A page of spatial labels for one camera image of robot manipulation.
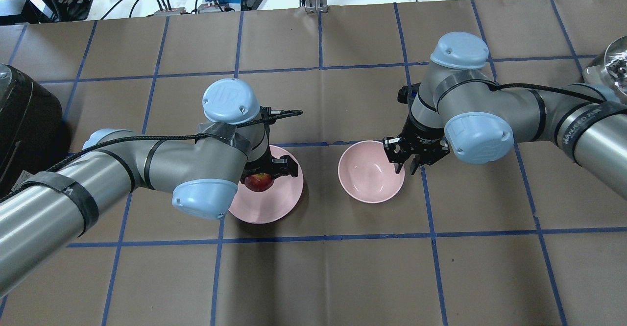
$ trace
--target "pink bowl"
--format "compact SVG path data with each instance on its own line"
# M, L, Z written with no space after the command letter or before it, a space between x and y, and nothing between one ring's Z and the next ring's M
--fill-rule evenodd
M238 183L237 194L229 212L244 222L263 224L282 218L296 206L303 192L303 172L296 158L276 146L270 146L270 152L275 158L289 154L298 164L298 176L281 176L264 192L251 191L244 184Z
M380 203L394 197L405 181L405 168L399 174L387 160L383 143L361 141L342 154L338 176L344 190L365 203Z

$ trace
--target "light blue joint cap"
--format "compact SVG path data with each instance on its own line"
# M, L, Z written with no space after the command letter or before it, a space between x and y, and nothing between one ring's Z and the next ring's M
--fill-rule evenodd
M505 156L513 147L513 130L494 114L466 112L444 126L451 151L461 161L485 164Z
M126 130L126 129L100 129L100 130L94 132L91 136L89 136L89 140L87 140L87 141L85 141L85 143L83 143L83 150L85 148L87 148L87 147L92 147L93 145L96 145L103 138L109 136L110 134L112 134L114 132L120 132L120 131L132 132L132 131Z
M182 183L172 193L172 205L178 210L204 219L224 217L237 184L223 179L197 179Z
M446 33L439 39L431 61L458 70L479 70L488 59L488 46L481 38L466 32Z
M255 92L239 78L218 80L202 95L204 115L213 123L245 123L259 114L259 108Z
M600 94L602 94L606 100L610 102L618 102L618 103L621 102L621 100L618 98L616 93L614 93L613 89L607 87L606 85L589 85L587 83L573 83L573 85L582 85L584 87L592 87L593 89L596 89L596 91L598 91Z

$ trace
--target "grid line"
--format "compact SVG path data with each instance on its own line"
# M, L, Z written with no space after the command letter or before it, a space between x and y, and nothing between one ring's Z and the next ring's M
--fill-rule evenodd
M220 228L217 233L217 252L216 252L216 267L213 270L213 292L211 293L211 320L210 325L216 325L216 313L217 313L217 288L220 279L220 263L222 261L222 240L224 238L224 221L226 216L220 219Z
M401 15L398 13L398 5L394 3L394 15L396 15L396 24L398 25L398 34L401 38L401 49L403 50L403 65L405 66L405 78L407 78L407 87L411 87L410 66L407 63L407 48L405 47L405 36L403 35L403 25L401 25Z
M470 4L472 5L472 11L475 14L475 20L477 20L477 27L479 27L479 33L481 34L481 39L483 42L488 45L488 40L485 38L485 32L483 31L483 24L481 23L481 18L479 17L479 11L477 10L477 5L475 4L475 0L470 0ZM490 69L492 70L492 75L494 76L494 82L497 82L497 69L494 67L494 61L492 60L492 52L490 51L490 46L488 46L488 63L490 63Z
M485 44L488 46L488 62L490 62L490 67L492 69L492 73L494 75L494 81L497 81L497 73L496 70L494 68L494 62L492 60L492 53L489 51L490 50L490 46L488 45L488 41L485 37L485 33L483 30L483 26L481 23L481 18L479 17L479 12L477 11L477 5L475 4L475 0L470 0L471 5L473 7L473 12L475 13L475 18L477 18L477 25L479 26L479 32L481 33L481 37L483 39L483 41L485 42ZM573 58L576 59L576 55L574 54L574 51L571 50L573 52ZM557 312L559 314L560 317L560 321L562 322L562 326L567 326L567 322L566 322L566 315L564 314L564 308L562 308L562 301L560 299L559 296L559 292L557 290L557 283L555 281L555 276L553 275L553 268L551 267L551 259L549 258L549 253L548 250L546 248L546 243L544 242L544 235L542 234L542 227L540 226L540 220L538 219L538 217L535 214L535 204L533 203L533 196L531 195L531 188L529 186L529 181L527 179L527 173L525 171L525 166L524 163L522 161L522 156L520 156L520 152L519 152L519 148L518 148L518 144L514 143L513 144L514 150L516 152L516 157L518 160L518 164L519 164L519 168L520 168L520 174L522 175L522 179L523 179L523 184L525 186L525 190L527 193L527 199L529 200L529 206L531 208L531 215L533 216L533 220L535 221L535 229L536 229L536 234L538 236L538 240L540 242L540 248L542 249L542 256L544 258L544 262L546 264L546 268L547 268L547 274L549 275L549 282L551 284L551 289L553 290L553 296L555 298L555 303L557 305Z
M128 210L130 208L130 201L133 194L129 194L126 198L126 205L124 206L124 215L121 219L120 233L118 235L118 241L116 243L116 256L114 257L114 263L111 268L111 277L109 279L109 286L107 288L107 299L105 300L105 310L102 313L101 326L106 326L109 316L109 307L111 306L111 296L114 291L114 284L116 283L117 266L120 261L121 242L124 239L124 231L126 230L126 221L128 218Z
M2 321L2 314L4 313L4 307L6 306L6 300L9 299L8 295L5 295L2 298L2 303L0 303L0 321Z
M405 47L405 37L403 36L403 24L401 23L401 15L398 12L398 5L394 3L394 15L396 15L396 24L398 27L398 34L401 40L401 49L403 50L403 65L405 66L405 78L407 81L407 87L411 87L410 79L410 67L407 62L407 49ZM433 255L433 268L435 274L435 280L437 285L437 298L439 299L439 309L442 317L443 326L448 326L448 318L446 317L446 303L444 298L444 288L442 286L442 275L439 269L439 257L437 255L437 235L433 224L433 215L431 208L431 199L429 196L429 185L427 184L427 177L425 167L420 168L420 174L423 181L423 190L425 192L425 203L427 210L427 219L429 222L429 238L431 239L432 255Z
M564 307L562 306L562 300L559 296L559 291L557 290L557 283L555 281L555 275L553 274L553 267L551 266L551 259L549 258L549 252L547 250L547 246L544 241L544 234L542 234L542 227L540 226L540 219L538 218L537 213L536 213L535 203L533 202L533 195L531 194L531 187L529 186L529 180L527 178L527 172L525 170L525 165L522 162L522 156L520 155L520 150L518 148L517 143L514 143L514 151L516 152L516 158L518 160L518 165L520 167L520 174L522 175L522 181L525 185L525 191L527 192L527 199L529 199L529 207L531 208L531 215L533 216L535 229L537 231L538 239L540 241L540 248L542 249L542 256L544 257L544 263L546 264L547 274L549 275L551 289L553 290L553 296L555 297L555 303L557 304L557 312L559 313L559 318L560 318L560 321L562 322L562 326L567 326L568 322L566 321L566 314L564 314Z
M24 27L22 27L22 32L20 32L20 37L18 38L18 42L15 43L15 48L13 48L13 53L11 53L11 57L9 58L9 65L13 63L13 59L15 58L16 55L18 55L18 48L20 47L20 44L22 44L22 39L24 38L24 35L26 34L26 27L28 27L28 25L24 25Z
M237 46L235 49L235 71L233 77L237 78L240 73L240 51L241 51L241 30L244 27L244 11L240 11L240 26L237 33Z
M74 100L74 95L76 94L76 88L78 88L78 80L80 80L80 75L83 72L83 67L85 66L85 61L87 60L87 54L89 53L89 47L92 46L92 40L94 40L94 34L96 33L96 26L98 26L98 20L94 21L94 26L92 26L92 32L89 35L89 39L87 40L87 46L85 47L85 53L83 53L83 60L80 62L80 66L78 67L78 72L76 72L76 78L74 79L74 85L72 86L72 91L70 92L70 96L68 97L68 102L65 104L65 112L63 112L63 121L67 120L68 115L70 113L70 107L72 106L72 100Z
M564 26L564 22L562 21L562 17L559 15L557 10L557 6L555 5L555 0L549 0L551 2L551 7L553 7L553 12L555 12L555 17L557 18L557 22L559 23L559 27L562 29L562 33L564 33L564 38L566 38L566 43L568 44L568 49L571 50L571 54L573 54L573 58L575 59L575 63L577 64L577 69L579 70L579 74L582 74L584 71L581 67L581 63L577 58L577 53L575 53L575 48L573 47L573 43L571 42L571 38L568 36L568 32L566 31L566 27Z
M318 11L318 67L322 70L322 11Z
M574 58L594 58L595 55L576 55L576 56L538 56L527 58L497 58L492 59L493 63L500 62L524 62L524 61L537 61L537 60L573 60ZM378 63L378 64L362 64L362 65L333 65L323 67L298 67L288 69L258 69L258 70L242 70L238 71L240 74L268 74L275 72L300 72L310 70L340 70L340 69L370 69L378 67L399 67L399 66L426 66L429 62L399 62L399 63ZM182 74L163 74L157 75L157 78L171 78L171 77L189 77L189 76L214 76L214 75L232 75L235 71L215 71L215 72L189 72ZM116 76L116 77L100 77L100 78L80 78L81 82L105 82L105 81L117 81L117 80L137 80L153 78L153 75L137 75L137 76ZM43 80L37 81L38 83L45 85L50 83L74 83L76 80Z
M148 127L148 118L150 116L150 108L152 107L152 97L155 93L155 85L157 85L157 75L159 75L159 65L161 65L161 56L163 55L163 47L166 44L166 36L168 35L169 24L170 16L166 16L166 23L164 24L163 35L161 36L161 45L159 46L159 55L157 56L157 63L155 63L155 71L152 74L150 94L148 94L148 103L146 104L146 112L144 114L144 124L142 125L142 134L146 134L146 127Z
M433 213L431 207L431 197L429 196L429 185L427 182L427 173L425 167L420 167L420 176L423 180L423 190L425 191L425 204L427 209L427 219L429 221L429 235L432 241L433 266L435 268L435 279L437 283L437 297L439 297L439 308L442 314L442 324L448 326L448 318L446 317L446 304L444 299L444 288L442 286L442 274L439 269L439 256L437 255L437 234L435 225L433 224Z
M240 27L238 28L237 35L237 48L235 49L235 71L233 71L233 77L237 78L240 70L240 54L241 54L241 37L242 27L244 26L244 11L240 11ZM210 326L216 326L216 314L217 314L217 291L220 280L220 264L222 262L222 240L224 238L224 221L226 216L220 219L220 226L217 232L217 249L216 249L216 265L213 269L213 290L211 292L211 312L210 312Z
M527 229L527 230L477 230L468 232L436 232L436 237L499 237L499 236L530 236L538 234L604 234L627 233L627 227L600 227L600 228L556 228L556 229ZM295 243L302 241L343 241L343 240L378 240L378 239L426 239L430 232L389 233L389 234L340 234L331 236L287 236L287 237L251 237L226 238L222 244L249 244L249 243ZM125 246L177 246L177 245L213 245L218 239L187 239L164 241L123 241ZM66 248L114 248L117 242L100 243L71 243Z

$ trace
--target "apple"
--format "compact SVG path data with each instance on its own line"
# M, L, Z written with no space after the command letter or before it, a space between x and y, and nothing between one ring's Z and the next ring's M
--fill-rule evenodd
M244 178L244 185L249 190L254 192L263 192L268 190L273 183L274 179L272 179L272 176L267 173L253 174L252 176Z

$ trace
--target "black box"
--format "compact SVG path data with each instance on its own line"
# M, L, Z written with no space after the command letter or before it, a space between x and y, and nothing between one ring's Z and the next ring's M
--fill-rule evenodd
M30 0L0 0L0 26L51 22Z

